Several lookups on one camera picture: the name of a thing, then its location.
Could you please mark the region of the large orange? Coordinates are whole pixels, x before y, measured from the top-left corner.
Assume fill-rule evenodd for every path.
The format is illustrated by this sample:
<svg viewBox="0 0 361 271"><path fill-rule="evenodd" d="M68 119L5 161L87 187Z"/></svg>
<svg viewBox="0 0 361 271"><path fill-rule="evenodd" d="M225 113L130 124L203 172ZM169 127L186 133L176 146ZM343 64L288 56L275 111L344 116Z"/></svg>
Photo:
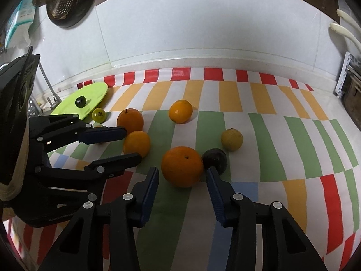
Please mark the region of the large orange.
<svg viewBox="0 0 361 271"><path fill-rule="evenodd" d="M193 148L178 146L163 155L161 171L172 186L190 188L201 180L203 161L201 155Z"/></svg>

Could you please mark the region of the black frying pan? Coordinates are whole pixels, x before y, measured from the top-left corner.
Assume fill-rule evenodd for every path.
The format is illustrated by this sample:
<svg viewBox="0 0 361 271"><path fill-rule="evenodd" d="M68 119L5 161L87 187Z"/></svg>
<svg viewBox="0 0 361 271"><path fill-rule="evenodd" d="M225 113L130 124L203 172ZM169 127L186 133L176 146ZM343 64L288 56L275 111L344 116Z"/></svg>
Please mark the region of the black frying pan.
<svg viewBox="0 0 361 271"><path fill-rule="evenodd" d="M94 0L77 0L70 14L63 20L55 20L48 14L50 21L58 27L70 28L79 23L83 17L87 14Z"/></svg>

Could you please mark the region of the tissue paper pack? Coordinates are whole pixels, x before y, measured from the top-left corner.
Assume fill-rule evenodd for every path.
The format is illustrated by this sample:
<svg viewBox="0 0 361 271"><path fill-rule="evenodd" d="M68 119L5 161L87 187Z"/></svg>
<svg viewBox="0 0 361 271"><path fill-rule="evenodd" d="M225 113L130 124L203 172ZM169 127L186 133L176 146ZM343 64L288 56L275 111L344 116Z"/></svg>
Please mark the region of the tissue paper pack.
<svg viewBox="0 0 361 271"><path fill-rule="evenodd" d="M34 22L33 0L22 0L11 15L5 29L5 49L26 48L30 45L29 28Z"/></svg>

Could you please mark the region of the beige round fruit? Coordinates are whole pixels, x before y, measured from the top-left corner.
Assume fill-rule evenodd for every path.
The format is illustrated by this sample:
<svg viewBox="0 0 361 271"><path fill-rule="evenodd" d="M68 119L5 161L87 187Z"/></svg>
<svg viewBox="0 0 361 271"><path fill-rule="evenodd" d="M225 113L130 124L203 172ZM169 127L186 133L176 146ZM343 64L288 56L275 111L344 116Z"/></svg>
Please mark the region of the beige round fruit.
<svg viewBox="0 0 361 271"><path fill-rule="evenodd" d="M234 152L243 145L243 135L234 128L227 129L221 135L221 143L226 150Z"/></svg>

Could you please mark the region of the dark plum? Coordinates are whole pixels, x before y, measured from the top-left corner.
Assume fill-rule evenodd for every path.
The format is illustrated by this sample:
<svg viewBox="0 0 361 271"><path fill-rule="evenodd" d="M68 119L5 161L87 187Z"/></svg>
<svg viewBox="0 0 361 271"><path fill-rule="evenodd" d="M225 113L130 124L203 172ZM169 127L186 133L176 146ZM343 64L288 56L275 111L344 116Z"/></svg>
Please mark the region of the dark plum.
<svg viewBox="0 0 361 271"><path fill-rule="evenodd" d="M222 175L226 171L228 165L225 152L219 148L209 149L203 153L202 161L204 172L214 167L219 175Z"/></svg>
<svg viewBox="0 0 361 271"><path fill-rule="evenodd" d="M75 100L75 106L77 108L84 108L86 106L86 97L85 96L79 96L76 100Z"/></svg>

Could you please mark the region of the dish rack shelf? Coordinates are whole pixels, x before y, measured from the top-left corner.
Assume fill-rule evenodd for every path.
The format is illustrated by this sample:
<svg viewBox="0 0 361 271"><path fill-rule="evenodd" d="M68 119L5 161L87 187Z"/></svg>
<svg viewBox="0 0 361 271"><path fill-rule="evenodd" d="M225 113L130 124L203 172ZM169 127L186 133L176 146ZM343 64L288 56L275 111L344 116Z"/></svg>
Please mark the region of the dish rack shelf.
<svg viewBox="0 0 361 271"><path fill-rule="evenodd" d="M341 72L334 94L341 100L346 112L360 129L361 126L361 82L360 61L350 52L345 53Z"/></svg>

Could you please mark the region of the green plate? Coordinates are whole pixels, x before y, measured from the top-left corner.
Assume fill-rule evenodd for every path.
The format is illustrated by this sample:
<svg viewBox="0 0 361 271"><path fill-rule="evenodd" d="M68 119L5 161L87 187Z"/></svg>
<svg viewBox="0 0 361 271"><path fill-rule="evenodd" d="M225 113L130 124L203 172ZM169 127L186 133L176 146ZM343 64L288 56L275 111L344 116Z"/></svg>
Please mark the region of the green plate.
<svg viewBox="0 0 361 271"><path fill-rule="evenodd" d="M51 115L77 114L80 120L85 119L104 99L108 91L108 85L104 82L89 84L73 92L65 98L52 112ZM84 96L85 106L78 108L76 99Z"/></svg>

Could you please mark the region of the striped colourful table cloth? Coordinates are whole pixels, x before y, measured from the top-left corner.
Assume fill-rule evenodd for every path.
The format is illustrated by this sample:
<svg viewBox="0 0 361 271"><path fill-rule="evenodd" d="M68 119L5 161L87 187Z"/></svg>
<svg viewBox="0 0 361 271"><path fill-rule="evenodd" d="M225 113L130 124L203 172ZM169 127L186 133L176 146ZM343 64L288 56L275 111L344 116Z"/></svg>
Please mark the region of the striped colourful table cloth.
<svg viewBox="0 0 361 271"><path fill-rule="evenodd" d="M96 81L112 126L136 109L139 166L106 183L111 202L160 170L150 220L136 232L143 270L223 270L231 232L216 221L201 156L228 129L243 136L227 152L222 179L260 203L282 202L328 270L346 266L360 243L360 130L341 100L266 73L211 68L145 70Z"/></svg>

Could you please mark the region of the green fruit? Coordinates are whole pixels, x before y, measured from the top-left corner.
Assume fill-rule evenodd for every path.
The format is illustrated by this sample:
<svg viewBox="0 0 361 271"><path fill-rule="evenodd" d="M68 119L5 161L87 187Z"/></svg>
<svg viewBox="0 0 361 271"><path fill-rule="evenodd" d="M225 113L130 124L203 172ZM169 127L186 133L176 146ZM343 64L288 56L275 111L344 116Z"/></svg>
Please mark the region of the green fruit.
<svg viewBox="0 0 361 271"><path fill-rule="evenodd" d="M102 124L107 119L107 113L103 108L96 108L91 113L91 117L94 122Z"/></svg>

